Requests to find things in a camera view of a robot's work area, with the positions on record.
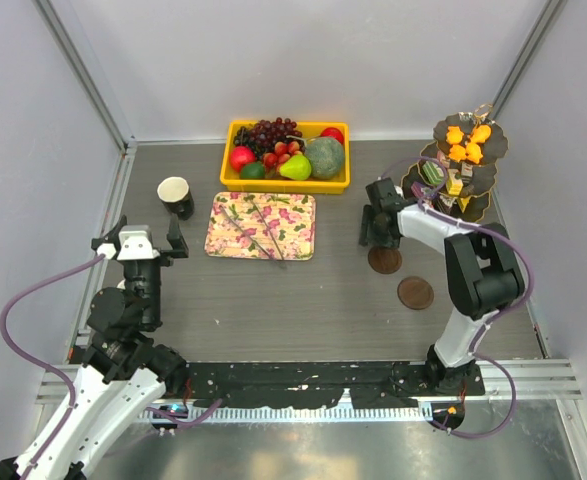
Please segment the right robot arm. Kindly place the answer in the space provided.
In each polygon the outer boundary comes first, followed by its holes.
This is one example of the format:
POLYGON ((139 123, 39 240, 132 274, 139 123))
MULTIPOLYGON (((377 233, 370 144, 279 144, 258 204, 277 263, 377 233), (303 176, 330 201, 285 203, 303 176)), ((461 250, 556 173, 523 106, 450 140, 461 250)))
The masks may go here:
POLYGON ((366 186, 359 244, 397 249, 403 238, 443 255, 452 313, 429 348, 425 381, 438 394, 462 384, 490 325, 525 295, 518 250, 500 223, 480 225, 455 219, 423 200, 405 199, 389 178, 366 186))

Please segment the yellow layered cake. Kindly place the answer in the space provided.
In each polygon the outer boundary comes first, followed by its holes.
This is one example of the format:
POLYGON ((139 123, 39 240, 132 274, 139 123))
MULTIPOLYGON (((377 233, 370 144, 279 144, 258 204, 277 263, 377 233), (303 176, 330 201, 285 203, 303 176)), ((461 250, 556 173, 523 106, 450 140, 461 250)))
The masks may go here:
POLYGON ((447 171, 447 180, 445 183, 446 192, 449 196, 459 196, 463 187, 464 183, 462 180, 462 175, 459 170, 457 169, 449 169, 447 171))

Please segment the yellow plastic fruit bin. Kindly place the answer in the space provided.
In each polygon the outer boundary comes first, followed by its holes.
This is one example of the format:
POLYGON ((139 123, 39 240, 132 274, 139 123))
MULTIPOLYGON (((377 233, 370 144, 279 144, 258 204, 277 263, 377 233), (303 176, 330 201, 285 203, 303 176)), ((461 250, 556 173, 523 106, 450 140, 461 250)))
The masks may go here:
POLYGON ((274 192, 274 193, 309 193, 309 194, 342 194, 351 182, 350 172, 350 132, 349 126, 343 122, 302 122, 301 131, 311 136, 319 135, 325 128, 336 128, 344 136, 345 162, 341 171, 329 180, 294 181, 289 179, 256 179, 242 180, 231 164, 231 152, 234 148, 233 138, 241 127, 248 127, 249 120, 235 120, 229 124, 226 146, 223 154, 219 175, 220 182, 233 192, 274 192))

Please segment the floral serving tray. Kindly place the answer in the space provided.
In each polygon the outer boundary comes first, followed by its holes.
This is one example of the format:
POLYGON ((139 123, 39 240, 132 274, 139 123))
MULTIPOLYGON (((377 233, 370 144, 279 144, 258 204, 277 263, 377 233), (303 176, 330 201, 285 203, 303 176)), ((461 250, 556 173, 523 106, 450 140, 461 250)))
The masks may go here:
POLYGON ((215 195, 204 243, 206 254, 220 258, 269 260, 225 219, 221 206, 271 253, 274 253, 274 247, 266 225, 275 236, 286 261, 312 258, 316 220, 316 200, 313 196, 240 192, 215 195))

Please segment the green white cake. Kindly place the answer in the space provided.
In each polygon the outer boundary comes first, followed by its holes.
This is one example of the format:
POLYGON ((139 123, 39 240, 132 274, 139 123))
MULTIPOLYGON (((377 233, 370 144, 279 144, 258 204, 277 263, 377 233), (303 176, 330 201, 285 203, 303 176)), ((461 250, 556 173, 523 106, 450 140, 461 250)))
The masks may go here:
POLYGON ((441 184, 445 173, 446 171, 432 160, 427 160, 422 164, 422 175, 430 185, 441 184))

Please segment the black paper cup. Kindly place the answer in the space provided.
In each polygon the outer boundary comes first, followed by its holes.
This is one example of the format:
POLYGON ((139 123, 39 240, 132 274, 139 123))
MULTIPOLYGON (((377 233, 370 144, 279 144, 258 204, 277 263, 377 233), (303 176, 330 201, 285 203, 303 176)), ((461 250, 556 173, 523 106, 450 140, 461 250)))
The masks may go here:
POLYGON ((183 177, 167 177, 157 187, 157 196, 168 212, 180 220, 188 220, 194 213, 190 185, 183 177))

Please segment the round wooden coaster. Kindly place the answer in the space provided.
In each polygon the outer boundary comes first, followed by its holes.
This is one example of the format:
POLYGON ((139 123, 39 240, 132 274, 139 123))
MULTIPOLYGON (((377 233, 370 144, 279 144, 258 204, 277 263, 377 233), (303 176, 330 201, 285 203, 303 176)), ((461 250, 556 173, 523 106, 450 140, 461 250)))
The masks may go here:
POLYGON ((402 266, 402 256, 397 249, 372 247, 367 256, 369 266, 377 273, 389 275, 397 272, 402 266))
POLYGON ((404 278, 397 287, 400 302, 411 310, 424 310, 434 301, 434 290, 429 282, 418 276, 404 278))

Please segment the chocolate cake slice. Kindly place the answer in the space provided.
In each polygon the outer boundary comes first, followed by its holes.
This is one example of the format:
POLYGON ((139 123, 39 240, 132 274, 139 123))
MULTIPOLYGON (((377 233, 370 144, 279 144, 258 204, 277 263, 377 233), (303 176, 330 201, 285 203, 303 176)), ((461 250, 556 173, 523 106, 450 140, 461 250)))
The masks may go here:
POLYGON ((437 205, 442 213, 450 215, 456 206, 456 199, 448 195, 439 195, 437 205))

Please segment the metal serving tongs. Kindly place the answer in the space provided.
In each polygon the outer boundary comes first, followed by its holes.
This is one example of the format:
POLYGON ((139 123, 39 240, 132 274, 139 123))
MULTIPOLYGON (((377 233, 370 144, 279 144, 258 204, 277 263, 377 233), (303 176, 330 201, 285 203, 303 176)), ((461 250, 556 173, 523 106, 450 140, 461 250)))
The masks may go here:
POLYGON ((269 260, 271 260, 272 262, 274 262, 279 268, 281 268, 283 270, 287 269, 287 264, 286 264, 286 260, 283 255, 283 252, 282 252, 277 240, 275 239, 275 236, 272 234, 270 228, 268 227, 268 225, 266 225, 266 229, 267 229, 267 233, 269 234, 269 236, 271 238, 271 243, 274 247, 274 253, 271 253, 269 251, 269 249, 266 248, 265 246, 263 246, 262 243, 260 241, 258 241, 257 238, 253 234, 250 234, 246 229, 244 229, 238 223, 238 221, 232 217, 232 215, 227 211, 227 209, 225 207, 221 206, 220 210, 221 210, 222 214, 224 215, 225 219, 240 233, 240 235, 243 238, 248 238, 251 241, 251 243, 258 250, 260 250, 263 254, 265 254, 266 257, 269 260))

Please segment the orange fish cookie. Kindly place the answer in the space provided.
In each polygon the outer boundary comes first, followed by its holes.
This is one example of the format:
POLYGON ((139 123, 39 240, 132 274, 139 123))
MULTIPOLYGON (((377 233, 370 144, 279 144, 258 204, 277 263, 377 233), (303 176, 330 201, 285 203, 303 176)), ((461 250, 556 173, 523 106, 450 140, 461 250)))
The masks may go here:
POLYGON ((465 137, 464 131, 457 125, 450 125, 447 127, 446 142, 449 145, 459 145, 465 137))
POLYGON ((451 145, 448 153, 448 157, 456 162, 461 162, 467 159, 467 151, 463 145, 455 144, 451 145))
POLYGON ((466 160, 476 165, 479 165, 484 157, 481 146, 476 143, 468 143, 465 153, 466 160))
POLYGON ((492 127, 488 124, 477 125, 469 138, 469 141, 473 144, 484 144, 492 135, 492 127))

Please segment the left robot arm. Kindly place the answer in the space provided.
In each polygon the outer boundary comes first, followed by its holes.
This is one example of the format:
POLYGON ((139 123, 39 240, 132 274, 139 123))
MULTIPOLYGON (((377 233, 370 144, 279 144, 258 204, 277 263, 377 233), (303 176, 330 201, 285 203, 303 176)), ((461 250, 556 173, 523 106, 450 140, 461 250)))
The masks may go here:
POLYGON ((0 479, 86 479, 148 405, 184 392, 186 361, 148 336, 162 324, 161 270, 189 254, 176 216, 166 239, 168 248, 158 249, 147 226, 121 218, 92 240, 95 258, 71 269, 76 274, 115 260, 124 275, 122 287, 103 288, 90 302, 92 337, 74 378, 5 340, 19 356, 61 379, 68 393, 27 449, 0 461, 0 479))

